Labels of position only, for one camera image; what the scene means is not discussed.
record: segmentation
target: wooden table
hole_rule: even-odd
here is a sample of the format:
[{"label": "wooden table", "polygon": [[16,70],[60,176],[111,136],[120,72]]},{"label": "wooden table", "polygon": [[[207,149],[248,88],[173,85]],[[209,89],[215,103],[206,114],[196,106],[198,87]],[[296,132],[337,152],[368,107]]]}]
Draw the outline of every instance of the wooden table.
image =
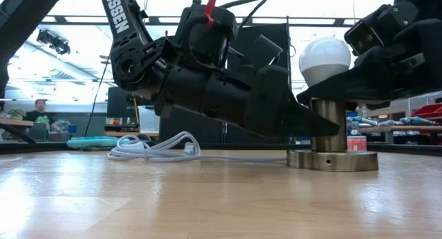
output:
[{"label": "wooden table", "polygon": [[138,134],[145,134],[151,137],[158,137],[160,134],[158,132],[116,132],[116,131],[104,131],[104,134],[106,136],[113,136],[113,137],[123,137],[125,135],[138,135]]},{"label": "wooden table", "polygon": [[379,172],[328,173],[283,164],[118,162],[105,154],[1,157],[1,236],[442,238],[442,157],[381,153]]},{"label": "wooden table", "polygon": [[17,120],[17,119],[6,119],[6,118],[0,118],[0,124],[6,124],[11,126],[24,126],[24,127],[34,126],[34,122]]}]

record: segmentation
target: metal stand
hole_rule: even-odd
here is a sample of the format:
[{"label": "metal stand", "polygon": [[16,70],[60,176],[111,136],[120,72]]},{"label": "metal stand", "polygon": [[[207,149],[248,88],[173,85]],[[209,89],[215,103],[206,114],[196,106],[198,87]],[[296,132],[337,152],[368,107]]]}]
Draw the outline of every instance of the metal stand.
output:
[{"label": "metal stand", "polygon": [[373,152],[347,152],[345,102],[316,99],[311,109],[324,118],[339,124],[339,134],[314,137],[311,151],[287,151],[287,165],[298,169],[319,171],[377,171],[378,154]]}]

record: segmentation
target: white cable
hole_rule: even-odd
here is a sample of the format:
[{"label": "white cable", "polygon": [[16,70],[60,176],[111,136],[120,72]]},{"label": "white cable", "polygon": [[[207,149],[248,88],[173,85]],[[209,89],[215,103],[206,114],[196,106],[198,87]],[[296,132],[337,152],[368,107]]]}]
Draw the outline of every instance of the white cable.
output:
[{"label": "white cable", "polygon": [[[192,141],[192,143],[189,144],[192,146],[192,150],[188,151],[187,154],[166,151],[173,148],[185,138],[189,138]],[[141,141],[135,135],[125,135],[117,141],[117,146],[108,154],[108,159],[110,160],[132,160],[136,158],[143,158],[151,162],[183,162],[201,159],[233,160],[242,162],[280,162],[286,160],[285,157],[272,158],[201,155],[201,148],[198,141],[189,132],[178,133],[171,139],[152,147],[150,147],[146,142]]]}]

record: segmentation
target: plug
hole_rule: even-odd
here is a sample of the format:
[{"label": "plug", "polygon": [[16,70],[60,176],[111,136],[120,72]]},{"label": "plug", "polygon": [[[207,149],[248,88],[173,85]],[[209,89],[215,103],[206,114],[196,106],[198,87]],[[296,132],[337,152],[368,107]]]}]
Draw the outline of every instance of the plug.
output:
[{"label": "plug", "polygon": [[195,155],[195,144],[192,142],[186,142],[184,145],[184,154],[185,155]]},{"label": "plug", "polygon": [[122,147],[125,149],[139,149],[139,150],[145,149],[144,145],[141,142],[137,142],[134,144],[123,144]]}]

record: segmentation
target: white light bulb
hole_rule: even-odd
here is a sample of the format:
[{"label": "white light bulb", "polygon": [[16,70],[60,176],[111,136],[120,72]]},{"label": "white light bulb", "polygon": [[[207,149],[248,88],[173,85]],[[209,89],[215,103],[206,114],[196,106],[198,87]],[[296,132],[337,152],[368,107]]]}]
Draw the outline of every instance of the white light bulb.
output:
[{"label": "white light bulb", "polygon": [[299,70],[308,86],[349,69],[351,55],[344,41],[334,37],[311,42],[299,57]]}]

